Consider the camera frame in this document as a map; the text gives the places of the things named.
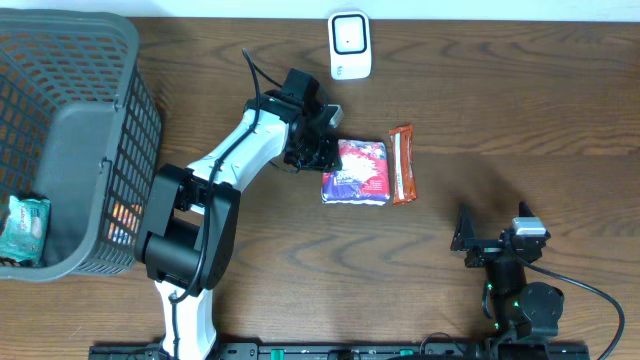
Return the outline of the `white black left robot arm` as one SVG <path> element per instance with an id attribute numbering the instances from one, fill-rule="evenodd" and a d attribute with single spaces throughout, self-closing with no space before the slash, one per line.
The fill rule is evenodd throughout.
<path id="1" fill-rule="evenodd" d="M 293 172 L 341 166 L 334 129 L 343 116 L 310 74 L 248 100 L 242 120 L 212 152 L 155 175 L 134 255 L 163 301 L 162 359 L 205 359 L 217 341 L 213 290 L 231 260 L 242 192 L 277 157 Z"/>

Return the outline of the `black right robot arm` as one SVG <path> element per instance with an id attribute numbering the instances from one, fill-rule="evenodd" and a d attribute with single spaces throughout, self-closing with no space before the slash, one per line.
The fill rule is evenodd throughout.
<path id="1" fill-rule="evenodd" d="M 477 237 L 469 209 L 459 209 L 450 249 L 466 254 L 467 268 L 485 270 L 483 311 L 507 339 L 548 341 L 558 335 L 563 292 L 544 282 L 528 282 L 525 274 L 549 239 L 549 231 L 525 202 L 519 203 L 511 226 L 493 239 Z"/>

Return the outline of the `red purple snack pack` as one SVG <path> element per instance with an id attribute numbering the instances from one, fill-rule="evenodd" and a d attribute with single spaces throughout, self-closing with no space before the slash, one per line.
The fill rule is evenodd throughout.
<path id="1" fill-rule="evenodd" d="M 384 205 L 391 192 L 385 144 L 340 139 L 338 146 L 342 168 L 323 174 L 322 202 Z"/>

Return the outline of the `red snack bar wrapper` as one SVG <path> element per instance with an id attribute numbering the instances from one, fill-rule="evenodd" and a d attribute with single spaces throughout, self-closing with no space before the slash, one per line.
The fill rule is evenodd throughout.
<path id="1" fill-rule="evenodd" d="M 417 199 L 416 182 L 412 168 L 413 131 L 412 125 L 397 127 L 389 131 L 394 160 L 394 205 L 410 203 Z"/>

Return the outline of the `teal wet wipes pack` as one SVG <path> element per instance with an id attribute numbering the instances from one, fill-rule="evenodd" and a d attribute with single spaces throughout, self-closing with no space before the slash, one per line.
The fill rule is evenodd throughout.
<path id="1" fill-rule="evenodd" d="M 23 266 L 37 265 L 44 252 L 51 203 L 48 199 L 9 197 L 1 227 L 1 257 Z"/>

